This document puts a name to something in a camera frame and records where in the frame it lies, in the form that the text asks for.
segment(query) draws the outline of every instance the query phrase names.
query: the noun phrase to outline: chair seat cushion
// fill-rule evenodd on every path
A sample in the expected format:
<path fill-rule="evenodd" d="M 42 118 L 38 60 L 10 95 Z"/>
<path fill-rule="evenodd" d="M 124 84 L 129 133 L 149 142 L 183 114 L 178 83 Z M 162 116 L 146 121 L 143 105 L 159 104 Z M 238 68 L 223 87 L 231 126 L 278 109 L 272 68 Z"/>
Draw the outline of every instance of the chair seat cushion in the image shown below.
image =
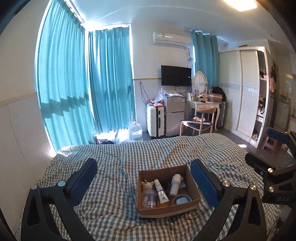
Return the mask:
<path fill-rule="evenodd" d="M 194 119 L 185 119 L 181 121 L 185 126 L 193 127 L 193 128 L 200 128 L 200 122 L 196 122 Z M 211 122 L 209 120 L 205 120 L 203 122 L 203 129 L 211 126 Z"/>

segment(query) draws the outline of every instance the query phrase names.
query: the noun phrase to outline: metal bolt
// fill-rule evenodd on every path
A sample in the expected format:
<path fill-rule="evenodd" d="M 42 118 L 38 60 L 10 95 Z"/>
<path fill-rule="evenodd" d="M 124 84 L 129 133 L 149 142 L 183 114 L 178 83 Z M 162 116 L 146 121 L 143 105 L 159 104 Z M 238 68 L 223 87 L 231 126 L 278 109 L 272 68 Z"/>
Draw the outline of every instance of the metal bolt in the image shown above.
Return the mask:
<path fill-rule="evenodd" d="M 257 187 L 256 187 L 255 185 L 253 185 L 253 184 L 250 186 L 250 188 L 251 188 L 252 190 L 256 190 L 256 189 L 257 189 Z"/>
<path fill-rule="evenodd" d="M 31 189 L 32 189 L 32 190 L 35 190 L 35 189 L 37 189 L 37 187 L 38 187 L 37 184 L 34 184 L 34 185 L 31 187 Z"/>
<path fill-rule="evenodd" d="M 66 182 L 65 181 L 59 181 L 58 184 L 57 184 L 59 187 L 63 187 L 66 185 Z"/>
<path fill-rule="evenodd" d="M 223 184 L 223 186 L 225 186 L 225 187 L 229 187 L 229 186 L 230 186 L 229 181 L 223 181 L 222 184 Z"/>

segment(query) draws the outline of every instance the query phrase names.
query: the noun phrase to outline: luggage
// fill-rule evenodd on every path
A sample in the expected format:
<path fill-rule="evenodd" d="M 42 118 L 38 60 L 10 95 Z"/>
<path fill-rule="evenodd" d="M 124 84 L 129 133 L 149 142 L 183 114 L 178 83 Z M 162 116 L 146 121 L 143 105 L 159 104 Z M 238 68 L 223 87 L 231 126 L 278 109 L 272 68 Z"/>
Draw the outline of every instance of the luggage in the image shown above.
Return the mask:
<path fill-rule="evenodd" d="M 226 113 L 226 101 L 220 103 L 220 114 L 217 122 L 217 128 L 223 128 Z"/>
<path fill-rule="evenodd" d="M 147 105 L 147 129 L 151 137 L 160 137 L 165 132 L 164 107 L 155 107 L 152 104 Z"/>
<path fill-rule="evenodd" d="M 222 101 L 226 101 L 226 95 L 220 87 L 214 87 L 212 93 L 222 95 Z"/>

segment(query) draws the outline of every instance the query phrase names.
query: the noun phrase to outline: wardrobe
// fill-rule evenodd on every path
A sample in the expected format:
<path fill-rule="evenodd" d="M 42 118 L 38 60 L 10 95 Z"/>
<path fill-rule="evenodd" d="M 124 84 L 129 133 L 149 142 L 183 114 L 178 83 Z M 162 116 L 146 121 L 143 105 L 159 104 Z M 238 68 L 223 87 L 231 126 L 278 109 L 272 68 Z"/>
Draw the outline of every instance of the wardrobe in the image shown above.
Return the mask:
<path fill-rule="evenodd" d="M 219 57 L 220 87 L 227 99 L 224 127 L 257 148 L 268 129 L 272 57 L 265 47 L 223 50 Z"/>

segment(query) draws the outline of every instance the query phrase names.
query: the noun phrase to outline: floor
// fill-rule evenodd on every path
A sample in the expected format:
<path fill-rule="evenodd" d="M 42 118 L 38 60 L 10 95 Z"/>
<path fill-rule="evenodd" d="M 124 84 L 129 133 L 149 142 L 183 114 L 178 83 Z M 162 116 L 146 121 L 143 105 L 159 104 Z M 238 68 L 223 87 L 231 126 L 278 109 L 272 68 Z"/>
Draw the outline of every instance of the floor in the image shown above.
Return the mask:
<path fill-rule="evenodd" d="M 244 141 L 243 139 L 239 138 L 235 134 L 231 133 L 230 131 L 227 131 L 226 129 L 218 129 L 217 131 L 214 131 L 215 133 L 219 133 L 221 135 L 226 136 L 230 140 L 232 140 L 236 144 L 245 144 L 247 147 L 244 148 L 247 152 L 253 152 L 260 158 L 268 161 L 271 165 L 274 165 L 276 168 L 284 168 L 288 167 L 291 164 L 294 164 L 295 161 L 293 158 L 287 153 L 287 151 L 284 151 L 283 149 L 280 148 L 280 146 L 277 148 L 276 153 L 274 155 L 271 154 L 271 150 L 269 149 L 264 149 L 262 150 L 261 148 L 256 149 L 253 147 L 251 144 L 248 142 Z M 184 130 L 183 135 L 186 136 L 192 136 L 192 129 L 188 128 L 187 130 Z M 146 140 L 151 140 L 152 138 L 148 134 L 148 132 L 143 133 L 143 139 L 144 141 Z"/>

